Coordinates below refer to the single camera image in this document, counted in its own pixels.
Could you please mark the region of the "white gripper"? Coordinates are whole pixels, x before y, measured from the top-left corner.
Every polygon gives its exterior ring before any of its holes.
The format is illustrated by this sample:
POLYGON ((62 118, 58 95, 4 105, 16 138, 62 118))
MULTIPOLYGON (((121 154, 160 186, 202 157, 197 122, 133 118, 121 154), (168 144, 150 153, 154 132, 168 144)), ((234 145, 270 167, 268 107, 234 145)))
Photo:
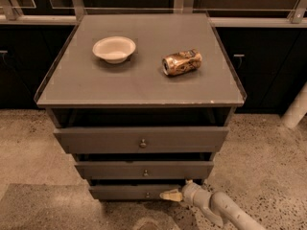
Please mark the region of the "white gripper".
POLYGON ((159 196, 164 200, 181 202, 182 200, 190 205, 197 207, 208 206, 208 192, 200 185, 193 182, 192 179, 185 180, 185 186, 182 193, 178 189, 162 192, 159 196))

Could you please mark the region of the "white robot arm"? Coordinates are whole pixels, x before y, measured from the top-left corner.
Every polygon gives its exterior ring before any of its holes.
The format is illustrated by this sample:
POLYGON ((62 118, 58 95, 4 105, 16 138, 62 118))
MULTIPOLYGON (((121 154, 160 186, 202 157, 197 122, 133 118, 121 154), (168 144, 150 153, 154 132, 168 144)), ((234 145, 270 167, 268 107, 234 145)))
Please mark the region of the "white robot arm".
POLYGON ((267 230, 228 195, 223 192, 210 193, 201 185, 187 180, 181 190, 162 192, 161 199, 185 203, 199 208, 202 214, 217 226, 223 227, 230 221, 238 230, 267 230))

